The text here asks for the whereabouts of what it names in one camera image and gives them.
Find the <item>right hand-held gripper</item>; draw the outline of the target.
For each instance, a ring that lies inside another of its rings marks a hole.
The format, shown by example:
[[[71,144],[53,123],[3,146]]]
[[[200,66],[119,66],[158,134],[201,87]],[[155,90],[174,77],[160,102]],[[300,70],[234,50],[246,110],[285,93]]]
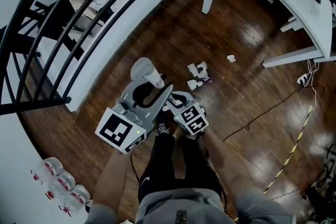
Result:
[[[174,121],[190,136],[196,136],[209,126],[202,107],[189,92],[173,91],[172,97],[177,100],[177,104],[168,100],[165,107],[172,112]]]

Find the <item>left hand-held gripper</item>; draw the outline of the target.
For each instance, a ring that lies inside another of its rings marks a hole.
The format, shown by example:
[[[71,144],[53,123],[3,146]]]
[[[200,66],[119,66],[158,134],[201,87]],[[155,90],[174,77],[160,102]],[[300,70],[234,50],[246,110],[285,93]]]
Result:
[[[145,104],[153,90],[154,86],[146,80],[129,83],[115,106],[105,110],[95,134],[121,153],[129,154],[147,138],[147,126],[153,126],[172,93],[173,83],[165,85]]]

